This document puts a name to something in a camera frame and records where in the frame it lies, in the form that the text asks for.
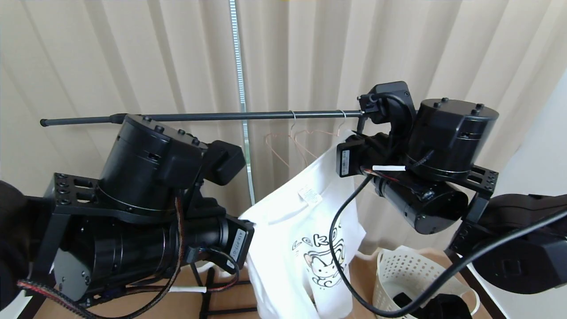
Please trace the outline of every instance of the beige curtain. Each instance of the beige curtain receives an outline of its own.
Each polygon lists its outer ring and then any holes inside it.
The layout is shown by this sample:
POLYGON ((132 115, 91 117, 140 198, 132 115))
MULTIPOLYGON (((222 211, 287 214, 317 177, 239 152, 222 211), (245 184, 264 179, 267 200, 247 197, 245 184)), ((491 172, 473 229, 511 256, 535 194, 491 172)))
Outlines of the beige curtain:
MULTIPOLYGON (((479 164, 503 168, 567 66, 562 0, 236 2, 249 111, 355 110, 377 83, 406 81, 418 107, 447 96, 485 103, 500 120, 479 164)), ((114 124, 42 128, 41 118, 118 112, 240 111, 228 0, 0 1, 2 179, 41 195, 52 172, 97 177, 114 124)), ((336 132, 336 120, 298 120, 336 132)), ((256 200, 305 161, 293 121, 250 121, 256 200), (289 164, 282 163, 265 143, 289 164)), ((204 141, 244 145, 239 121, 171 123, 204 141)), ((354 128, 349 119, 342 126, 354 128)), ((367 124, 365 133, 388 131, 367 124)), ((333 141, 298 134, 315 155, 333 141)), ((206 186, 234 215, 250 202, 243 170, 206 186)), ((443 248, 450 231, 416 235, 371 187, 357 199, 368 248, 443 248)))
MULTIPOLYGON (((239 0, 238 9, 250 111, 355 110, 355 97, 375 84, 405 81, 416 108, 425 98, 447 96, 496 109, 500 119, 477 162, 495 170, 520 145, 567 66, 565 1, 239 0)), ((332 132, 341 122, 298 120, 293 131, 332 132)), ((292 123, 251 124, 257 199, 303 165, 286 138, 292 123), (265 146, 269 132, 283 135, 271 145, 294 163, 291 169, 265 146)), ((368 122, 365 133, 388 130, 368 122)), ((332 142, 324 133, 298 136, 315 154, 332 142)), ((418 235, 371 186, 366 190, 357 198, 365 250, 446 247, 454 227, 418 235)))

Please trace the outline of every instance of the wooden floor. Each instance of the wooden floor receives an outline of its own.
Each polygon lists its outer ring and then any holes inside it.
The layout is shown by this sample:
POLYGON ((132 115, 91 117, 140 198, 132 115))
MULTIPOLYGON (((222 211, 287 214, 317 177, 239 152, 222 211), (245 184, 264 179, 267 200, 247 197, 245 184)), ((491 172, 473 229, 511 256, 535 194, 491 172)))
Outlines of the wooden floor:
MULTIPOLYGON (((366 300, 372 299, 374 291, 374 281, 376 274, 375 261, 363 261, 355 258, 350 265, 350 273, 352 276, 352 285, 358 293, 366 300)), ((202 280, 205 281, 206 274, 202 274, 202 280)), ((248 279, 248 274, 244 271, 242 279, 248 279)), ((182 270, 177 278, 177 286, 195 286, 195 279, 189 267, 182 270)), ((117 300, 110 301, 91 308, 90 310, 96 314, 107 317, 118 317, 128 314, 141 306, 148 303, 155 293, 141 293, 133 296, 123 297, 117 300)), ((211 296, 210 310, 231 309, 231 308, 246 308, 255 307, 256 299, 251 285, 234 286, 225 292, 214 293, 211 296)), ((172 292, 168 293, 164 299, 148 312, 139 316, 141 319, 187 319, 198 318, 199 310, 201 308, 201 294, 200 293, 186 293, 186 292, 172 292)), ((74 313, 67 311, 54 302, 46 301, 39 312, 36 319, 75 319, 77 316, 74 313)), ((224 316, 210 316, 210 319, 256 319, 260 318, 257 313, 241 313, 231 314, 224 316)), ((376 317, 366 310, 356 300, 353 300, 353 311, 348 317, 349 319, 375 319, 376 317)), ((484 307, 481 307, 474 319, 487 319, 490 318, 488 312, 484 307)))

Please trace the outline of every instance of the white plastic basket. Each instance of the white plastic basket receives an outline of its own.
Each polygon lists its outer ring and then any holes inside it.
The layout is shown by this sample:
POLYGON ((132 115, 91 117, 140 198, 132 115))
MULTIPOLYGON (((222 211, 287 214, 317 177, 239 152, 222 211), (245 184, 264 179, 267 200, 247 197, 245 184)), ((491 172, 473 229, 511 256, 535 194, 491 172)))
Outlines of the white plastic basket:
MULTIPOLYGON (((437 278, 445 268, 415 253, 407 247, 396 250, 382 250, 378 254, 378 271, 376 273, 376 285, 374 287, 373 305, 381 310, 394 311, 400 309, 393 298, 404 292, 411 299, 415 299, 422 291, 437 278)), ((475 304, 467 304, 471 315, 475 314, 480 307, 480 299, 476 291, 462 284, 457 278, 449 279, 433 297, 439 293, 463 296, 472 292, 475 295, 475 304)), ((402 318, 415 318, 411 315, 402 318)))

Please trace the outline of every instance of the white cloth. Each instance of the white cloth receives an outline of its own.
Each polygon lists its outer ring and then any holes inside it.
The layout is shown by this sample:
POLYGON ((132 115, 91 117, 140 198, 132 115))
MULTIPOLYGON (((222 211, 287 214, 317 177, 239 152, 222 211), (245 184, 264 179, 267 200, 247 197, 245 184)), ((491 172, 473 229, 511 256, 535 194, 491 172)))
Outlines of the white cloth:
MULTIPOLYGON (((246 260, 264 319, 344 318, 352 311, 327 239, 335 213, 354 191, 353 178, 340 178, 335 161, 336 144, 240 216, 256 223, 246 260)), ((333 247, 349 278, 348 264, 365 235, 354 201, 334 233, 333 247)))

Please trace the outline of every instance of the white wall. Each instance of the white wall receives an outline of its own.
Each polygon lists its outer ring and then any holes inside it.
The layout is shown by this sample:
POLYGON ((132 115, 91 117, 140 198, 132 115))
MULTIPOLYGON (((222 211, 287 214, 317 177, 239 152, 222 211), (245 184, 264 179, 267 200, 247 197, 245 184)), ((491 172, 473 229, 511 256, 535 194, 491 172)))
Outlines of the white wall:
MULTIPOLYGON (((567 194, 567 72, 537 116, 522 146, 501 172, 496 194, 567 194)), ((516 318, 565 318, 567 287, 517 295, 486 283, 506 314, 516 318)))

